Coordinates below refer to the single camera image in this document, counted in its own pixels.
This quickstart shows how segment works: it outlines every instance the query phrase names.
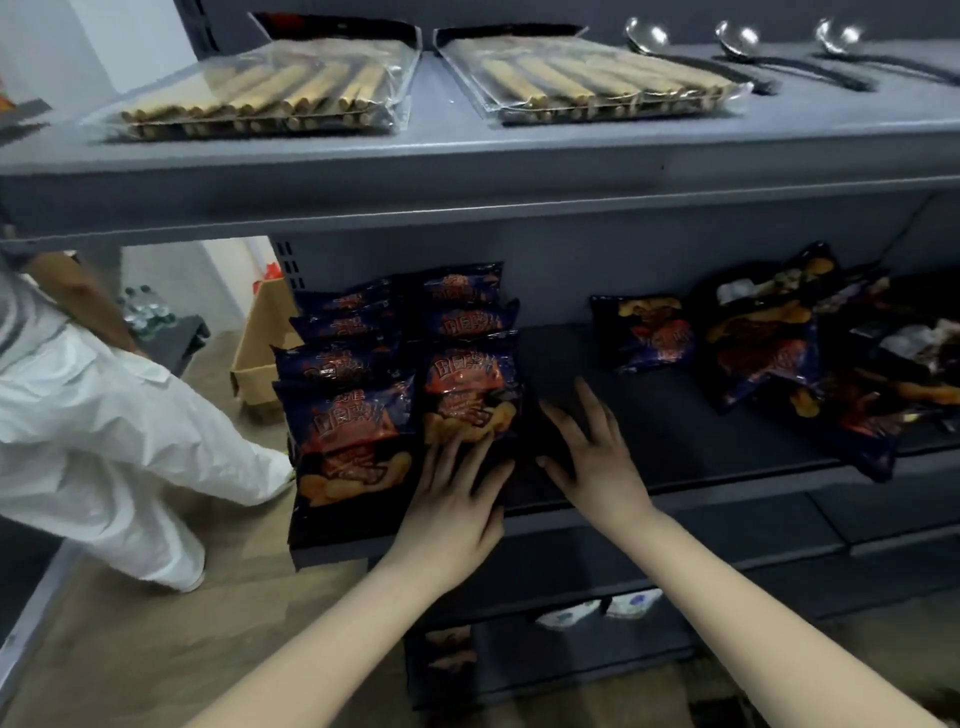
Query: ladle handle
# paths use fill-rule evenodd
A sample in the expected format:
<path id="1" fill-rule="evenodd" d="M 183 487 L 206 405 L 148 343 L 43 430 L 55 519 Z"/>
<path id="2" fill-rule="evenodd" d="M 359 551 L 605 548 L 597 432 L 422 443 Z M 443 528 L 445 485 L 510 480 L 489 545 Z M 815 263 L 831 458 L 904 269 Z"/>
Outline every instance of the ladle handle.
<path id="1" fill-rule="evenodd" d="M 854 56 L 854 58 L 857 61 L 866 63 L 897 65 L 900 68 L 908 68 L 911 71 L 917 71 L 919 73 L 925 73 L 927 76 L 933 76 L 934 78 L 940 79 L 947 84 L 960 85 L 960 73 L 947 71 L 945 68 L 931 65 L 930 63 L 924 63 L 923 61 L 913 61 L 912 59 L 904 59 L 899 56 L 883 56 L 875 54 L 857 54 Z"/>
<path id="2" fill-rule="evenodd" d="M 699 68 L 701 71 L 709 71 L 717 76 L 723 76 L 730 79 L 735 84 L 753 84 L 754 93 L 760 96 L 776 96 L 780 91 L 780 82 L 777 79 L 769 79 L 763 76 L 757 76 L 752 73 L 744 73 L 735 68 L 730 68 L 720 61 L 711 61 L 710 59 L 698 59 L 692 56 L 670 56 L 657 54 L 656 58 L 665 61 L 673 61 L 680 65 L 688 65 L 691 68 Z"/>
<path id="3" fill-rule="evenodd" d="M 800 71 L 812 73 L 821 78 L 829 79 L 835 84 L 839 84 L 851 91 L 873 91 L 876 85 L 867 79 L 861 79 L 856 76 L 850 76 L 840 71 L 834 71 L 832 68 L 824 68 L 819 63 L 810 61 L 801 61 L 800 59 L 786 59 L 780 56 L 759 56 L 752 59 L 757 65 L 776 65 L 782 68 L 796 68 Z"/>

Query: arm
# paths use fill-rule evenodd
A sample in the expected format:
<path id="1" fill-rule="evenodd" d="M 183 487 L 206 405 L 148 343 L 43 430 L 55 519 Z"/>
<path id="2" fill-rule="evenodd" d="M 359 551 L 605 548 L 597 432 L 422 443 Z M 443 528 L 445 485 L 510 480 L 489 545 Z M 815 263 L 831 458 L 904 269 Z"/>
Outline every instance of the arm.
<path id="1" fill-rule="evenodd" d="M 543 404 L 570 447 L 576 478 L 549 458 L 538 462 L 663 589 L 774 728 L 941 725 L 658 511 L 613 413 L 582 379 L 576 386 L 590 439 L 563 410 Z"/>
<path id="2" fill-rule="evenodd" d="M 459 439 L 442 454 L 432 448 L 390 552 L 187 728 L 329 725 L 427 607 L 473 573 L 503 536 L 503 511 L 491 509 L 513 462 L 494 468 L 470 494 L 491 441 L 478 443 L 452 477 Z"/>
<path id="3" fill-rule="evenodd" d="M 78 324 L 106 344 L 126 352 L 144 354 L 134 341 L 123 314 L 80 263 L 63 253 L 41 253 L 23 269 L 40 290 L 52 298 Z"/>

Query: gray metal shelf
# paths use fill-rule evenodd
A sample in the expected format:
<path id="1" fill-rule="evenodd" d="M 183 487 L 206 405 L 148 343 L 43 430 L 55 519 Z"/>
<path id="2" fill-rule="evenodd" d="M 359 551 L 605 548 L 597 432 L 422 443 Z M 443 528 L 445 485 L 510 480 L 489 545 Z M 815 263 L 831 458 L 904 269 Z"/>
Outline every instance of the gray metal shelf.
<path id="1" fill-rule="evenodd" d="M 960 68 L 960 41 L 878 46 Z M 960 185 L 960 90 L 869 72 L 877 93 L 779 74 L 743 115 L 500 129 L 427 56 L 402 133 L 135 144 L 57 125 L 0 150 L 0 199 L 16 240 L 77 248 Z"/>

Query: white pants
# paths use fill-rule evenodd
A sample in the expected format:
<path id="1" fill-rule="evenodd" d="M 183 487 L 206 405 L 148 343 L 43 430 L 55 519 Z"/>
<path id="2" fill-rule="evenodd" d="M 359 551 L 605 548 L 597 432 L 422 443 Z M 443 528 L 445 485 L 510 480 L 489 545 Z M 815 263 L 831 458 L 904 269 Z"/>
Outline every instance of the white pants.
<path id="1" fill-rule="evenodd" d="M 159 498 L 161 480 L 254 505 L 287 456 L 141 356 L 69 325 L 0 373 L 0 516 L 83 544 L 134 576 L 184 589 L 204 549 Z"/>

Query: right hand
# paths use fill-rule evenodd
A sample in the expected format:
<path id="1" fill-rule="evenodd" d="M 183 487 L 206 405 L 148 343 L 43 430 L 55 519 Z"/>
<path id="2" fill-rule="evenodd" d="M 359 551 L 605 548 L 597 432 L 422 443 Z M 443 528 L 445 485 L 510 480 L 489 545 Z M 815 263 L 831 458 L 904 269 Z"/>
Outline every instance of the right hand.
<path id="1" fill-rule="evenodd" d="M 598 531 L 614 540 L 658 511 L 610 408 L 597 399 L 581 377 L 577 377 L 574 386 L 587 412 L 589 438 L 560 407 L 545 401 L 540 402 L 540 407 L 570 448 L 576 478 L 549 457 L 538 457 L 537 463 L 577 510 Z"/>

